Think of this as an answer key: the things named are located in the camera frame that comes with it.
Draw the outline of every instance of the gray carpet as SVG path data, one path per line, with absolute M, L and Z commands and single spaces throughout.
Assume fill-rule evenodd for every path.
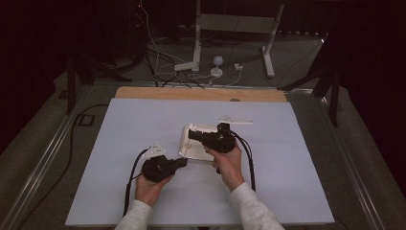
M 291 35 L 277 36 L 271 51 L 276 77 L 268 79 L 264 75 L 264 67 L 260 56 L 259 47 L 266 43 L 266 39 L 256 37 L 256 40 L 244 42 L 236 46 L 211 46 L 203 47 L 200 75 L 207 76 L 213 68 L 212 60 L 215 55 L 223 55 L 223 69 L 226 74 L 214 81 L 215 87 L 236 81 L 234 63 L 242 63 L 241 78 L 235 86 L 246 87 L 275 87 L 292 82 L 302 77 L 308 70 L 311 61 L 317 55 L 322 45 L 315 37 Z M 168 39 L 156 42 L 160 51 L 175 55 L 185 61 L 192 60 L 193 40 L 184 38 L 180 44 Z M 159 60 L 159 65 L 168 64 Z M 164 67 L 162 73 L 171 73 L 171 67 Z M 134 79 L 126 85 L 139 85 L 146 81 L 153 85 L 151 73 L 142 63 L 135 69 L 124 74 L 125 77 Z M 171 75 L 162 76 L 158 80 L 160 85 Z M 168 86 L 198 87 L 188 80 L 186 75 L 179 75 L 178 80 Z M 207 87 L 209 79 L 199 79 Z M 302 88 L 312 88 L 309 82 Z M 65 118 L 66 102 L 57 98 L 60 90 L 65 88 L 66 76 L 56 79 L 57 92 L 44 104 L 40 111 L 26 125 L 11 145 L 0 156 L 0 219 L 10 210 L 16 196 L 22 189 L 25 180 L 33 170 L 39 157 L 48 147 L 59 125 Z M 79 104 L 79 111 L 93 104 L 108 104 L 114 97 L 117 88 L 123 85 L 107 79 L 98 74 L 98 79 L 93 86 L 88 86 L 89 91 L 84 100 Z M 340 144 L 350 152 L 357 171 L 362 177 L 364 185 L 370 192 L 374 207 L 382 218 L 386 229 L 406 229 L 406 202 L 396 187 L 393 178 L 372 137 L 362 123 L 361 118 L 352 106 L 346 90 L 341 89 L 340 110 L 338 112 L 339 127 L 334 128 L 326 120 L 324 107 L 320 106 L 320 99 L 315 99 L 305 93 L 292 93 L 287 96 L 292 103 L 304 135 L 309 152 L 317 173 L 325 189 L 331 211 L 337 217 L 335 223 L 312 226 L 285 226 L 286 229 L 331 229 L 363 230 L 371 229 L 366 212 L 361 205 L 359 195 L 353 187 L 349 177 L 347 162 L 343 158 Z M 75 229 L 64 225 L 81 175 L 85 169 L 89 154 L 97 138 L 105 107 L 96 107 L 89 110 L 94 114 L 96 121 L 91 127 L 77 126 L 75 128 L 73 160 L 69 171 L 61 179 L 56 188 L 47 196 L 41 205 L 25 222 L 22 229 Z M 55 183 L 68 161 L 70 137 L 67 135 L 57 155 L 40 183 L 38 190 L 27 208 L 30 212 L 42 196 Z

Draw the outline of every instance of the floor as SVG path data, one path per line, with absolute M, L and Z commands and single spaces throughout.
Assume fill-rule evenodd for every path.
M 113 81 L 102 73 L 95 74 L 97 80 L 92 86 L 84 85 L 79 92 L 79 104 L 75 112 L 93 104 L 108 104 L 121 85 L 149 85 L 154 81 L 166 87 L 256 87 L 275 89 L 305 75 L 323 41 L 315 36 L 291 34 L 277 35 L 271 50 L 276 76 L 267 78 L 260 47 L 266 43 L 266 37 L 239 34 L 227 39 L 216 34 L 207 36 L 202 41 L 202 54 L 199 75 L 190 72 L 173 75 L 173 67 L 169 55 L 176 62 L 191 61 L 193 38 L 184 37 L 174 42 L 162 35 L 154 35 L 154 43 L 149 42 L 149 60 L 152 71 L 140 63 L 123 76 L 133 82 L 122 83 Z M 219 79 L 207 78 L 214 68 L 213 58 L 223 56 L 220 68 L 223 76 Z M 239 73 L 234 64 L 242 64 Z M 328 203 L 336 222 L 324 225 L 285 226 L 288 230 L 299 229 L 406 229 L 406 201 L 401 194 L 372 137 L 364 126 L 350 102 L 344 88 L 339 98 L 338 127 L 331 125 L 326 118 L 324 99 L 316 99 L 309 93 L 317 81 L 313 80 L 301 86 L 301 89 L 287 95 L 298 118 L 308 150 L 325 189 Z M 36 181 L 36 193 L 25 196 L 30 202 L 25 212 L 16 216 L 17 220 L 28 217 L 21 229 L 76 229 L 64 225 L 70 205 L 86 166 L 87 159 L 97 138 L 105 107 L 89 110 L 96 116 L 91 127 L 76 127 L 72 136 L 70 130 L 60 130 L 61 125 L 71 125 L 72 117 L 65 115 L 66 101 L 57 98 L 61 90 L 66 89 L 66 74 L 56 79 L 57 92 L 40 109 L 26 125 L 10 146 L 0 156 L 0 219 L 6 215 L 16 202 L 27 178 L 34 166 L 44 154 L 53 152 L 47 172 Z M 56 134 L 64 133 L 56 143 Z M 59 183 L 48 194 L 62 174 L 68 160 L 71 141 L 72 164 Z M 19 221 L 13 228 L 18 229 Z M 110 229 L 109 227 L 89 227 L 86 229 Z

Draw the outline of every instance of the white sleeve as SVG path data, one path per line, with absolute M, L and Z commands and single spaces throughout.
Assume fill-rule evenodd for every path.
M 238 211 L 244 229 L 283 229 L 275 215 L 259 201 L 257 194 L 246 182 L 234 189 L 229 199 L 233 207 Z
M 152 208 L 149 205 L 134 199 L 115 230 L 146 230 L 151 212 Z

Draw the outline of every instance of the white power strip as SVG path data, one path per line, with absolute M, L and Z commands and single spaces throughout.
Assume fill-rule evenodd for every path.
M 175 65 L 175 71 L 183 71 L 183 70 L 188 70 L 188 69 L 193 69 L 197 67 L 197 62 L 187 62 L 183 64 L 177 64 Z

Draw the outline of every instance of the person's right hand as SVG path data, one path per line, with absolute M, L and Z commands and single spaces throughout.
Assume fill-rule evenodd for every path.
M 241 149 L 238 145 L 230 152 L 219 153 L 213 149 L 204 147 L 206 152 L 214 157 L 213 167 L 220 169 L 221 178 L 230 192 L 244 183 L 244 177 L 241 172 Z

